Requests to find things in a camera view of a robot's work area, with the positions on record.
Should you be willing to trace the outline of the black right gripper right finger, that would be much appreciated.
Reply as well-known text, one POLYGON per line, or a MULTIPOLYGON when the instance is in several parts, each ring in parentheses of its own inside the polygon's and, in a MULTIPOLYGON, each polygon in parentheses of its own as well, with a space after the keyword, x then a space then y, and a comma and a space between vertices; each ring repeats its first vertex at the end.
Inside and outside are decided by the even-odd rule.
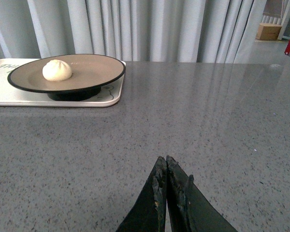
POLYGON ((178 162, 167 156, 167 204, 173 232, 235 232, 210 204, 178 162))

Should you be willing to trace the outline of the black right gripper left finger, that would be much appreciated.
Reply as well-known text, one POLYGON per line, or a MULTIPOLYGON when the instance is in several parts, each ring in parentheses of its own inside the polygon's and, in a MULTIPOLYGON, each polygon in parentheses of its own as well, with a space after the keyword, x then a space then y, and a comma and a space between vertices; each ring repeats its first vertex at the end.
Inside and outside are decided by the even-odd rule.
POLYGON ((158 157, 134 206, 118 232, 163 232, 166 220, 167 163, 158 157))

